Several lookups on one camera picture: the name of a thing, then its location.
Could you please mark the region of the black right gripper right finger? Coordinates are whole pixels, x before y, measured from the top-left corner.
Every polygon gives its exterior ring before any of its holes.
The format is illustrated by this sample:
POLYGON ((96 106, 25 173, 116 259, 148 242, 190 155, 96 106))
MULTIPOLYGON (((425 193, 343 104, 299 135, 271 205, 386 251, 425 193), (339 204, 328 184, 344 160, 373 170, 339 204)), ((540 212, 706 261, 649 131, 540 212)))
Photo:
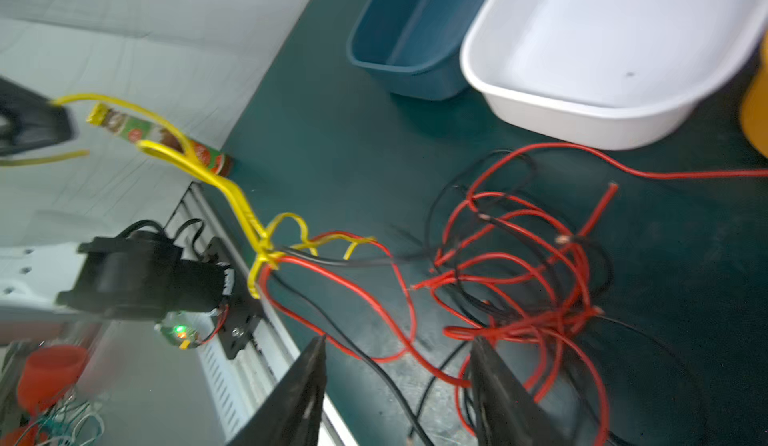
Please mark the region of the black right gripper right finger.
POLYGON ((561 432, 491 344, 472 341, 469 376, 480 445, 565 445, 561 432))

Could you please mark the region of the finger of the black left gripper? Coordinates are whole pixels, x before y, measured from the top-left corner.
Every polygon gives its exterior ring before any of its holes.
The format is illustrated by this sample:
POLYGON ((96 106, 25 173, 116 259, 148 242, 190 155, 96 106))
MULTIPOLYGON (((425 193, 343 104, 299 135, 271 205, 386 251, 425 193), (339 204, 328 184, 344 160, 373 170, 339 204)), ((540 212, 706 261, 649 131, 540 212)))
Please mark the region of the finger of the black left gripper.
POLYGON ((55 146, 75 138, 75 125, 63 106, 1 78, 1 156, 55 146))

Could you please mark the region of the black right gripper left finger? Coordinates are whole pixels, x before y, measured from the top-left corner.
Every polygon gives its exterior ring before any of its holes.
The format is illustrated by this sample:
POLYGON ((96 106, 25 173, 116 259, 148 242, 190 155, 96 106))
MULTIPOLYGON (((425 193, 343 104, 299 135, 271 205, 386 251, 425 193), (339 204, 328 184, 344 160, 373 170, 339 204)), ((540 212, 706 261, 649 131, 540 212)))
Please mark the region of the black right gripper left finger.
POLYGON ((318 444, 327 384, 326 337, 314 338, 229 446, 318 444))

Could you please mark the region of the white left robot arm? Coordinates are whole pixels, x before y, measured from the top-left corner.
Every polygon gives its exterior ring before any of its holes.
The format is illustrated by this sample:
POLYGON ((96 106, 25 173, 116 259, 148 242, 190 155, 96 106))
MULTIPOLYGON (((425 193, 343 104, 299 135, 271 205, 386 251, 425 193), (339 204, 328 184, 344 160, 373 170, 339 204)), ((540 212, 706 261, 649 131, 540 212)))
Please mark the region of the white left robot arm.
MULTIPOLYGON (((199 160, 194 142, 165 118, 137 105, 103 95, 80 94, 49 100, 8 80, 1 82, 3 155, 56 145, 73 136, 66 104, 94 101, 91 119, 112 118, 117 105, 143 114, 173 136, 176 147, 140 138, 136 145, 187 174, 220 186, 235 203, 247 203, 234 183, 199 160)), ((114 237, 52 248, 52 263, 40 262, 27 273, 1 276, 1 314, 36 312, 63 315, 71 310, 108 319, 162 322, 172 312, 217 311, 214 329, 228 356, 242 349, 234 331, 252 333, 264 318, 258 298, 246 296, 246 281, 222 254, 212 260, 183 258, 164 228, 138 221, 114 237)))

